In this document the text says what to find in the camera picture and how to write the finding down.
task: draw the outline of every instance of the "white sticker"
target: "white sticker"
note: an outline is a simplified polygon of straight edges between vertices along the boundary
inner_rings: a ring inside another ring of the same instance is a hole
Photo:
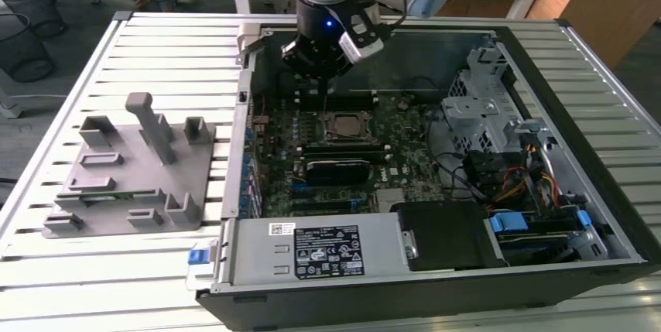
[[[269,224],[269,235],[294,235],[297,224],[294,222],[272,222]]]

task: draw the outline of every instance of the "slatted table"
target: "slatted table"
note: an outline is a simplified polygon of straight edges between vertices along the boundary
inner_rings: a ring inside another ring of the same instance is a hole
[[[187,251],[220,234],[245,22],[293,23],[286,15],[135,14],[114,21],[71,96],[0,211],[0,330],[224,331],[185,287]],[[569,113],[661,237],[661,132],[572,29],[528,20],[437,19],[417,24],[507,25],[527,47]],[[519,88],[532,114],[540,114]],[[154,94],[170,123],[217,123],[203,226],[197,231],[97,238],[42,238],[43,220],[79,152],[89,115],[138,124],[123,111],[133,91]],[[660,330],[661,280],[589,291],[557,306],[501,310],[333,330]]]

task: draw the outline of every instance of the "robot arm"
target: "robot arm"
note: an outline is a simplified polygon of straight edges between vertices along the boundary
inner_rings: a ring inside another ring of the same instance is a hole
[[[297,0],[298,34],[284,47],[284,61],[326,95],[328,81],[378,53],[408,12],[434,15],[447,0]],[[381,22],[377,2],[404,12],[393,25]]]

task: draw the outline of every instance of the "motherboard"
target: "motherboard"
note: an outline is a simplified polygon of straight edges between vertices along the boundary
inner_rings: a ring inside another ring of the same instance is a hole
[[[425,137],[437,104],[408,92],[262,101],[264,217],[388,212],[444,199]]]

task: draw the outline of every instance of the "blue drive bracket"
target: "blue drive bracket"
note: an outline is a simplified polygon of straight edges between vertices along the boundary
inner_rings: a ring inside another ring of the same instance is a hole
[[[588,228],[592,225],[591,215],[587,210],[580,210],[577,212],[579,220],[581,221],[583,227]]]
[[[210,248],[198,249],[194,248],[189,251],[189,265],[207,264],[211,259]]]
[[[501,231],[525,231],[528,230],[527,218],[521,212],[501,212],[491,219],[492,229],[495,233]]]

